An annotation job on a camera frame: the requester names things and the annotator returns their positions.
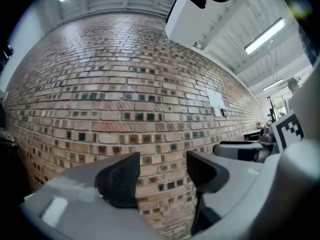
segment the ceiling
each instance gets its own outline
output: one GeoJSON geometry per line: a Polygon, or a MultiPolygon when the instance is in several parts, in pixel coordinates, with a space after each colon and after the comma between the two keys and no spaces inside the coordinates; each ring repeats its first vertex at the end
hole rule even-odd
{"type": "MultiPolygon", "coordinates": [[[[54,29],[66,22],[104,12],[141,12],[166,18],[175,0],[44,1],[43,17],[48,18],[49,28],[54,29]]],[[[191,49],[194,43],[200,44],[201,48],[194,50],[231,71],[259,101],[286,87],[281,84],[263,92],[264,87],[275,81],[311,73],[298,24],[284,0],[230,0],[226,3],[208,0],[204,10],[188,0],[183,3],[187,13],[182,8],[179,14],[170,16],[170,19],[178,19],[173,27],[180,37],[169,38],[191,49]],[[273,42],[266,42],[248,55],[244,47],[280,17],[286,20],[286,26],[272,38],[273,42]]]]}

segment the person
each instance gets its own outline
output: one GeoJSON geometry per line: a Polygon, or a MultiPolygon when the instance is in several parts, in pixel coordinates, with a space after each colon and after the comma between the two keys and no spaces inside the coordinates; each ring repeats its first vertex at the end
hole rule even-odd
{"type": "Polygon", "coordinates": [[[271,117],[271,114],[268,114],[266,118],[266,125],[270,126],[271,124],[272,124],[272,117],[271,117]]]}
{"type": "MultiPolygon", "coordinates": [[[[226,2],[228,0],[214,0],[216,2],[226,2]]],[[[319,59],[320,34],[318,31],[319,0],[285,0],[293,16],[299,24],[299,36],[302,41],[304,51],[313,67],[319,59]]]]}

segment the white wall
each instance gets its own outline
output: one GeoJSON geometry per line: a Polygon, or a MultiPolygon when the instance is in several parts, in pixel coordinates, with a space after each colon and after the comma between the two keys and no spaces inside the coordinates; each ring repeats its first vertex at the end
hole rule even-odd
{"type": "Polygon", "coordinates": [[[0,91],[5,92],[11,77],[30,49],[45,36],[38,14],[38,3],[32,4],[22,15],[9,37],[14,53],[0,75],[0,91]]]}

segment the white ceiling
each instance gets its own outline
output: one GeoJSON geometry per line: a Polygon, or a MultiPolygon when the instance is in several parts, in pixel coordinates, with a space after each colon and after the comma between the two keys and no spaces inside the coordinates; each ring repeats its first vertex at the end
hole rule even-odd
{"type": "MultiPolygon", "coordinates": [[[[103,12],[141,12],[166,18],[174,1],[45,0],[43,16],[48,17],[51,29],[77,18],[103,12]]],[[[299,39],[298,24],[284,0],[230,0],[226,3],[207,0],[204,10],[198,9],[190,1],[185,4],[194,11],[189,13],[188,9],[186,15],[193,28],[188,28],[190,26],[186,26],[185,22],[181,24],[184,31],[180,31],[180,34],[184,34],[180,38],[185,39],[187,45],[181,40],[179,43],[189,48],[195,42],[201,44],[201,53],[206,53],[213,61],[232,71],[258,100],[263,101],[266,96],[273,96],[281,89],[277,86],[263,92],[264,87],[276,80],[287,80],[311,72],[299,39]],[[285,28],[274,36],[272,43],[265,43],[248,55],[244,47],[279,17],[286,20],[285,28]]]]}

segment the brick wall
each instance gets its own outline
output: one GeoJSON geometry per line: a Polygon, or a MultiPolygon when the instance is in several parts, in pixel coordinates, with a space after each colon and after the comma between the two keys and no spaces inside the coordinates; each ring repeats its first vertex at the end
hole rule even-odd
{"type": "Polygon", "coordinates": [[[67,168],[140,152],[141,213],[181,239],[196,204],[184,152],[241,137],[261,111],[227,72],[166,39],[164,26],[109,14],[56,29],[19,65],[5,109],[34,190],[67,168]],[[206,88],[222,94],[229,116],[213,115],[206,88]]]}

